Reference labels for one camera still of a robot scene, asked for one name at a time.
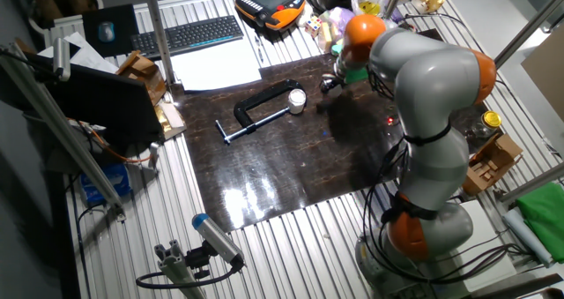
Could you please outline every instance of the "keyboard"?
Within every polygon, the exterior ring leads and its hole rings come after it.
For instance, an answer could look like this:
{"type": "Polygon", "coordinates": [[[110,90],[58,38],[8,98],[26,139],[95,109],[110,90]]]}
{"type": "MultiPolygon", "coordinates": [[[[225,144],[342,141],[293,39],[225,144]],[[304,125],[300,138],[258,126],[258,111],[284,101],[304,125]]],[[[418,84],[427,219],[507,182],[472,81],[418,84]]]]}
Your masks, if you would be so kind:
{"type": "MultiPolygon", "coordinates": [[[[169,27],[165,29],[165,34],[171,56],[239,40],[243,37],[234,16],[169,27]]],[[[155,32],[132,35],[131,44],[134,50],[141,51],[141,56],[153,61],[160,59],[155,32]]]]}

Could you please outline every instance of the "cardboard box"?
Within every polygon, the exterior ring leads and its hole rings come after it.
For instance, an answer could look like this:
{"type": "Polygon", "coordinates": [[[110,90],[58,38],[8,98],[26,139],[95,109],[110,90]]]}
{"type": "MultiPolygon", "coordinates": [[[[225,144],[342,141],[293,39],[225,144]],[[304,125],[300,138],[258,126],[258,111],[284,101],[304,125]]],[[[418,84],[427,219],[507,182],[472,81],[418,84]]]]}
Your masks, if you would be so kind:
{"type": "Polygon", "coordinates": [[[509,135],[494,135],[470,159],[462,188],[474,196],[491,187],[521,160],[522,152],[509,135]]]}
{"type": "Polygon", "coordinates": [[[115,74],[144,82],[152,105],[155,106],[167,91],[167,86],[159,67],[139,53],[140,51],[133,51],[115,74]]]}

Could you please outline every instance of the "small toy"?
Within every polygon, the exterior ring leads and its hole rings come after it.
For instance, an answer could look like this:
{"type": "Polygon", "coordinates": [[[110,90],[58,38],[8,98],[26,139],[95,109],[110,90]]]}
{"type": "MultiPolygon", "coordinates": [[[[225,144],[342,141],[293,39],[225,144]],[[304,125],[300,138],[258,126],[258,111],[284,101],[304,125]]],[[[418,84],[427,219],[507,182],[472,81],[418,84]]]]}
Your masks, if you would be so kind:
{"type": "Polygon", "coordinates": [[[315,38],[319,34],[319,29],[321,28],[322,21],[318,17],[311,18],[306,23],[306,32],[311,34],[312,38],[315,38]]]}

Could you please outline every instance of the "metal bracket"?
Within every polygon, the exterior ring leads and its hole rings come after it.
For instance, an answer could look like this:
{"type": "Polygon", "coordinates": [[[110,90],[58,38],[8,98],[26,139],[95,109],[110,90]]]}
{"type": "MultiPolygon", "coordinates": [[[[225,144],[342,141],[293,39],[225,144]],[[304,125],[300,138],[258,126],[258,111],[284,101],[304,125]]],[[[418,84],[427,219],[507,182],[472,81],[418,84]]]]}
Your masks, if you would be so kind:
{"type": "Polygon", "coordinates": [[[218,128],[219,132],[221,133],[221,136],[223,136],[223,141],[227,144],[230,145],[231,142],[233,140],[236,140],[238,138],[240,138],[243,135],[249,135],[253,132],[255,132],[259,127],[262,127],[264,125],[266,125],[267,123],[270,123],[278,118],[280,118],[281,116],[283,116],[286,113],[292,113],[292,114],[299,114],[304,106],[305,106],[305,102],[306,102],[306,96],[305,96],[305,92],[303,91],[303,87],[301,87],[300,83],[292,80],[292,79],[285,79],[281,82],[278,82],[277,84],[275,84],[274,86],[271,86],[265,90],[263,90],[262,92],[255,94],[249,98],[247,98],[246,100],[243,101],[239,101],[237,102],[237,104],[235,104],[234,107],[234,115],[235,118],[237,118],[237,121],[241,124],[241,127],[243,129],[237,131],[234,134],[231,134],[229,136],[226,135],[226,133],[224,132],[223,128],[221,127],[221,124],[219,123],[219,121],[215,121],[215,125],[218,128]],[[301,90],[299,93],[301,93],[301,95],[303,95],[303,101],[297,101],[294,102],[293,98],[292,98],[292,93],[293,90],[299,89],[301,90]],[[259,106],[260,104],[263,104],[267,101],[270,101],[271,99],[280,96],[283,93],[286,92],[292,92],[290,94],[290,97],[288,98],[288,103],[289,106],[268,116],[265,117],[263,119],[261,119],[258,122],[253,122],[253,120],[249,117],[249,114],[247,114],[247,110],[253,109],[257,106],[259,106]]]}
{"type": "MultiPolygon", "coordinates": [[[[165,249],[162,244],[155,246],[155,254],[160,258],[159,269],[175,284],[195,282],[194,274],[186,266],[184,254],[177,240],[169,242],[170,248],[165,249]]],[[[201,288],[181,288],[180,291],[187,298],[205,299],[201,288]]]]}

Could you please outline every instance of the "wooden block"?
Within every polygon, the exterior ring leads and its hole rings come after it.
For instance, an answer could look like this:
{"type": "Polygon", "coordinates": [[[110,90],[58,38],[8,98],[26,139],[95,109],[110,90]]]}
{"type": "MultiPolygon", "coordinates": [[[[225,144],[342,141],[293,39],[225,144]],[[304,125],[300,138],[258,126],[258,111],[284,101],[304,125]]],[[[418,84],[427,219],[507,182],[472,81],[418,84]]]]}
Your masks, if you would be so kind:
{"type": "Polygon", "coordinates": [[[476,170],[476,173],[478,174],[478,176],[482,176],[489,170],[490,170],[490,168],[488,166],[484,166],[484,167],[476,170]]]}
{"type": "Polygon", "coordinates": [[[488,161],[488,162],[487,162],[487,165],[490,166],[490,168],[491,168],[492,170],[497,170],[497,169],[498,169],[497,166],[495,165],[495,163],[494,163],[493,161],[488,161]]]}
{"type": "Polygon", "coordinates": [[[473,166],[471,167],[471,169],[474,170],[474,171],[476,171],[476,170],[478,170],[479,168],[482,168],[482,166],[483,166],[482,162],[478,162],[478,163],[476,163],[475,165],[473,165],[473,166]]]}

